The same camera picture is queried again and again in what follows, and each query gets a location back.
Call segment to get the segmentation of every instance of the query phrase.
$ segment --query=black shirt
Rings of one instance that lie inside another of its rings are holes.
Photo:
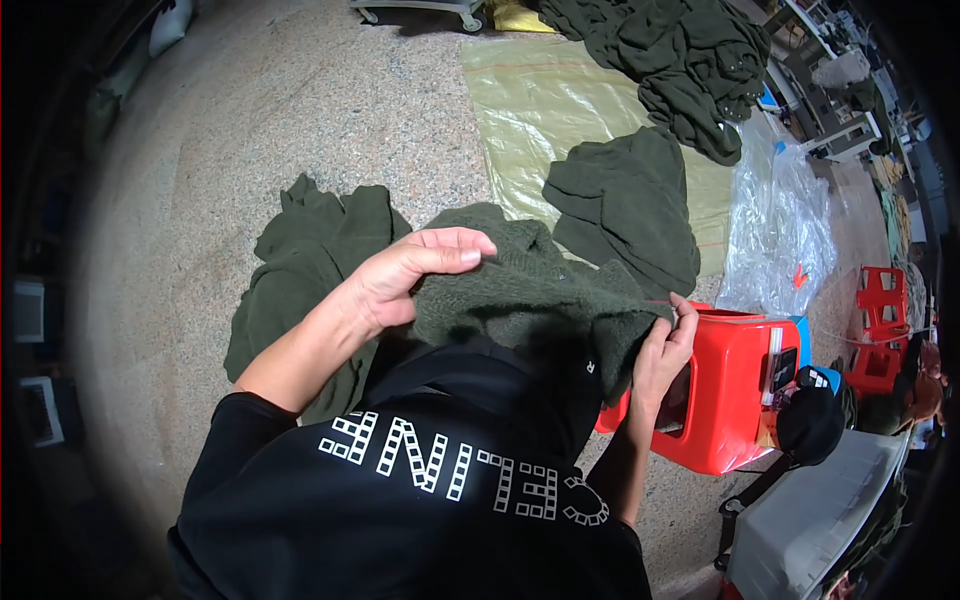
[[[582,424],[493,350],[430,350],[304,427],[225,397],[168,536],[184,593],[649,598],[636,534],[573,466]]]

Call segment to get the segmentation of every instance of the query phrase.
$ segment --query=terrazzo floor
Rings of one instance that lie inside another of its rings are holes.
[[[98,478],[168,581],[164,535],[229,388],[229,320],[278,188],[300,172],[338,194],[382,183],[414,227],[490,198],[457,22],[371,27],[342,1],[220,0],[124,106],[90,175],[69,338]],[[856,333],[860,263],[889,255],[866,172],[824,170],[840,265],[809,317],[814,357],[829,361]],[[693,298],[719,283],[702,279]],[[586,468],[605,442],[591,440]],[[753,477],[652,457],[637,531],[655,596],[715,597],[716,509]]]

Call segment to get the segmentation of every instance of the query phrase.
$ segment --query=yellow plastic tarp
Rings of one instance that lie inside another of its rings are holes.
[[[606,142],[652,127],[636,84],[604,69],[583,42],[465,41],[461,62],[483,138],[493,201],[511,219],[552,230],[560,211],[543,199],[550,162],[585,141]],[[690,225],[701,276],[723,273],[730,237],[731,167],[683,146]]]
[[[487,0],[487,6],[493,9],[493,26],[498,32],[557,33],[541,23],[537,12],[523,6],[519,0]]]

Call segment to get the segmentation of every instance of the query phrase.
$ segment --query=black cap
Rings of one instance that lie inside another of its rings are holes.
[[[777,439],[794,462],[812,467],[840,444],[845,425],[840,401],[830,388],[801,388],[777,414]]]

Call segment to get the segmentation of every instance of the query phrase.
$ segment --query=white plastic bin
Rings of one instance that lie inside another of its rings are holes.
[[[909,436],[846,430],[816,467],[784,474],[736,520],[727,578],[744,600],[820,594],[820,580],[900,470]]]

